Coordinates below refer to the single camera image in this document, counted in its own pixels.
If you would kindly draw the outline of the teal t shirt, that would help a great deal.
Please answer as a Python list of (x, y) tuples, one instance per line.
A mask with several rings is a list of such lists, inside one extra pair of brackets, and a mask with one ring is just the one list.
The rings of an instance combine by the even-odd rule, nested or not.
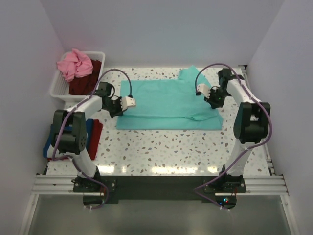
[(136, 106), (117, 119), (118, 130), (219, 131), (223, 117), (203, 97), (195, 82), (212, 85), (195, 66), (182, 69), (177, 79), (122, 81), (120, 94), (132, 92)]

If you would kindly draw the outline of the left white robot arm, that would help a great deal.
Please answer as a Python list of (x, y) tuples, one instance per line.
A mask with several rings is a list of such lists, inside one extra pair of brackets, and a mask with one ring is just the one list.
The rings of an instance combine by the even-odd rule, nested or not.
[(101, 180), (95, 176), (98, 168), (87, 151), (87, 119), (101, 110), (109, 112), (112, 118), (121, 116), (130, 106), (135, 105), (131, 96), (111, 96), (113, 89), (110, 83), (101, 82), (100, 89), (71, 108), (55, 111), (53, 116), (51, 158), (53, 161), (70, 160), (78, 176), (85, 178), (84, 186), (90, 192), (101, 188)]

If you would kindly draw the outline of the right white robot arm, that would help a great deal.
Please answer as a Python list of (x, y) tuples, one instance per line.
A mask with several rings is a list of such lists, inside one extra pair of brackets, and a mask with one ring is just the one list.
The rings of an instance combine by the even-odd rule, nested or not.
[(244, 78), (232, 73), (231, 69), (220, 70), (218, 79), (219, 85), (209, 89), (204, 100), (213, 109), (223, 107), (228, 96), (238, 105), (233, 124), (235, 145), (224, 167), (227, 175), (239, 177), (243, 175), (252, 150), (261, 146), (261, 141), (268, 136), (270, 104), (256, 98)]

